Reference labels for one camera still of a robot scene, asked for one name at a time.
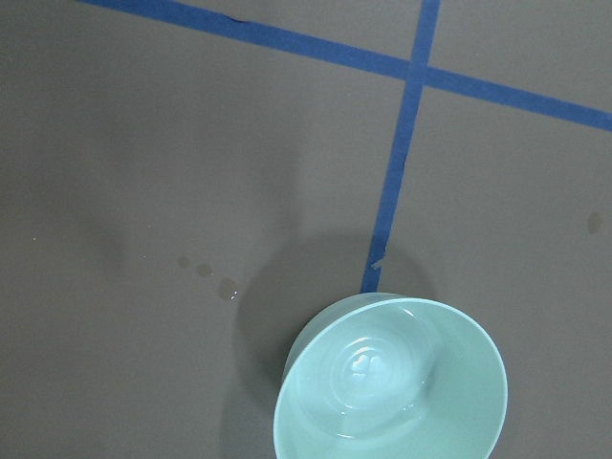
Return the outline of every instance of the stain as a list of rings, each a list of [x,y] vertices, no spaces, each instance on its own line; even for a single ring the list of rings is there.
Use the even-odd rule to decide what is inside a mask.
[[[195,270],[198,272],[198,275],[201,277],[211,277],[212,276],[212,267],[206,263],[202,263],[201,265],[196,266]]]
[[[238,284],[228,277],[224,277],[219,284],[219,290],[217,290],[221,299],[232,301],[238,296]]]
[[[601,230],[602,226],[603,217],[601,217],[601,214],[599,212],[593,212],[591,215],[589,215],[589,219],[587,222],[589,234],[596,234],[597,232],[599,232],[599,230]]]
[[[176,262],[183,269],[187,269],[190,265],[189,259],[186,256],[179,256]]]

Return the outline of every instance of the gray floor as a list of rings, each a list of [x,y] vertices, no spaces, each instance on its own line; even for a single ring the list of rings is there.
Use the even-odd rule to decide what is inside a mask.
[[[188,3],[401,57],[419,12]],[[610,17],[447,1],[431,64],[611,111]],[[63,0],[6,2],[0,78],[0,457],[274,458],[288,346],[359,290],[402,83]],[[381,290],[491,333],[495,459],[612,449],[611,141],[425,90]]]

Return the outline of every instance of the water droplet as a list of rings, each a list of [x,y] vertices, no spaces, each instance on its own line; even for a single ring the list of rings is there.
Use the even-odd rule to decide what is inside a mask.
[[[212,267],[206,263],[198,265],[195,269],[201,277],[210,277],[212,275]]]
[[[217,291],[219,297],[225,300],[233,300],[238,296],[238,284],[228,277],[224,277],[219,284],[219,290]]]
[[[593,212],[589,215],[589,220],[587,222],[587,228],[589,230],[589,234],[595,234],[601,227],[603,226],[603,217],[599,212]]]
[[[179,266],[183,269],[186,269],[189,267],[189,259],[186,256],[179,256],[176,260],[176,262],[179,264]]]

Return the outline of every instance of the blue tape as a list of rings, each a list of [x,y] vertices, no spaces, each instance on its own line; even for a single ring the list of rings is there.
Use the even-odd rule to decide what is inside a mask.
[[[462,96],[480,98],[528,112],[612,131],[612,113],[446,70],[429,67],[427,69],[426,85]]]
[[[395,211],[398,206],[405,161],[408,157],[412,135],[416,125],[421,95],[426,84],[427,64],[433,46],[440,0],[424,0],[421,4],[419,25],[412,47],[410,68],[406,76],[406,85],[400,108],[391,157],[384,178],[379,211],[370,242],[361,292],[376,292],[381,280],[381,261],[386,255],[386,246],[391,234]]]
[[[398,57],[382,55],[257,22],[237,21],[219,12],[191,7],[171,0],[79,1],[274,50],[304,55],[385,77],[405,79],[409,67],[408,61]]]
[[[191,7],[171,0],[79,1],[385,77],[406,80],[410,67],[409,61],[398,57],[382,55],[255,22],[238,21],[219,12]],[[445,70],[427,68],[425,86],[606,131],[612,130],[612,113]]]

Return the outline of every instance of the light green bowl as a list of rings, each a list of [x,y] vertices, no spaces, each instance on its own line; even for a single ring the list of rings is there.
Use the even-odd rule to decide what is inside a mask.
[[[287,358],[278,459],[486,459],[506,415],[501,356],[473,319],[392,294],[315,316]]]

